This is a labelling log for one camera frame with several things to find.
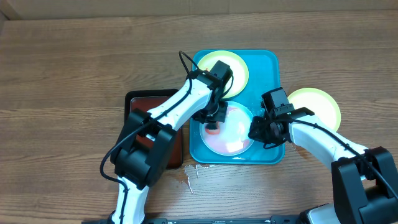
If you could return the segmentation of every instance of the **wooden tabletop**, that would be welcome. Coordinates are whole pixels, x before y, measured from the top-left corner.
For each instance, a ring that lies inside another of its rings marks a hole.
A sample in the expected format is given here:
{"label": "wooden tabletop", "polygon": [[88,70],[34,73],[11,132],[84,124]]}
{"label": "wooden tabletop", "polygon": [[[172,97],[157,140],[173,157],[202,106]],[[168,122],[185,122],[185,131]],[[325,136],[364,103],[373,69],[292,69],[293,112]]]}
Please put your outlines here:
{"label": "wooden tabletop", "polygon": [[[341,109],[339,133],[384,146],[398,164],[397,37],[397,11],[7,21],[0,35],[0,223],[106,218],[118,186],[98,168],[123,125],[124,95],[180,88],[179,50],[273,51],[287,92],[328,92]],[[268,217],[333,200],[328,169],[290,144],[275,166],[200,165],[197,178],[187,125],[184,132],[184,164],[150,190],[150,217]]]}

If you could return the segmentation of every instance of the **teal tray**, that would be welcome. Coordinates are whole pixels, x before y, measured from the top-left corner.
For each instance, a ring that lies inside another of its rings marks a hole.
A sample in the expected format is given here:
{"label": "teal tray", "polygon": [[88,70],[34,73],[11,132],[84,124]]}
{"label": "teal tray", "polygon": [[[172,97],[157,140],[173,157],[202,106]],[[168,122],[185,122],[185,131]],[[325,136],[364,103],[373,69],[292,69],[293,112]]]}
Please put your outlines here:
{"label": "teal tray", "polygon": [[[198,63],[206,54],[216,51],[201,50],[193,60]],[[238,95],[228,98],[242,104],[254,116],[262,116],[261,95],[280,87],[278,59],[268,50],[228,50],[239,55],[249,69],[249,80],[245,89]],[[276,164],[285,155],[285,146],[264,149],[263,143],[254,142],[249,149],[236,156],[222,156],[210,150],[200,137],[200,123],[191,119],[189,151],[194,160],[205,164]]]}

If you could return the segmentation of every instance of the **yellow bowl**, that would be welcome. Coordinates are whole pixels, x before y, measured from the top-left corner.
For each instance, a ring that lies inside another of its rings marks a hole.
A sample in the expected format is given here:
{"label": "yellow bowl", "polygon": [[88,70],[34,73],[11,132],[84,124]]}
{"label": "yellow bowl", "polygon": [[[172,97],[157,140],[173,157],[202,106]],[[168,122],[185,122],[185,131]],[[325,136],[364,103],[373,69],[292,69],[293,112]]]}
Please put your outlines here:
{"label": "yellow bowl", "polygon": [[[206,54],[198,63],[198,66],[202,70],[210,71],[217,61],[222,61],[231,67],[234,83],[232,84],[231,90],[223,97],[225,99],[236,96],[244,87],[248,84],[249,80],[249,69],[244,60],[237,54],[229,52],[227,50],[217,50]],[[225,86],[224,92],[230,88],[232,78],[229,79]]]}
{"label": "yellow bowl", "polygon": [[295,109],[306,107],[312,110],[330,129],[337,131],[340,127],[340,108],[326,92],[316,88],[302,88],[294,91],[287,99]]}

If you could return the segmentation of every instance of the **round plate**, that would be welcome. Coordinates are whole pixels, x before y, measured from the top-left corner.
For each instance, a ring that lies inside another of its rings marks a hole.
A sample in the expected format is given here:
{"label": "round plate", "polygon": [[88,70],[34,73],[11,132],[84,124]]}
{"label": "round plate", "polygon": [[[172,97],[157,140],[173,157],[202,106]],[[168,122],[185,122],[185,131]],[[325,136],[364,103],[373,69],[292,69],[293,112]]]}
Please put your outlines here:
{"label": "round plate", "polygon": [[223,156],[238,155],[253,143],[248,137],[252,118],[252,113],[246,107],[229,101],[225,122],[217,122],[216,130],[206,129],[206,124],[200,124],[200,136],[213,152]]}
{"label": "round plate", "polygon": [[[244,60],[239,55],[226,51],[217,50],[206,54],[198,63],[198,66],[202,70],[210,71],[217,61],[222,61],[231,67],[234,83],[231,90],[223,98],[231,98],[239,94],[249,80],[249,69]],[[225,86],[224,92],[231,86],[231,78]]]}
{"label": "round plate", "polygon": [[337,131],[340,127],[340,109],[326,92],[316,88],[302,88],[294,91],[287,99],[295,109],[306,107],[312,110],[330,129]]}

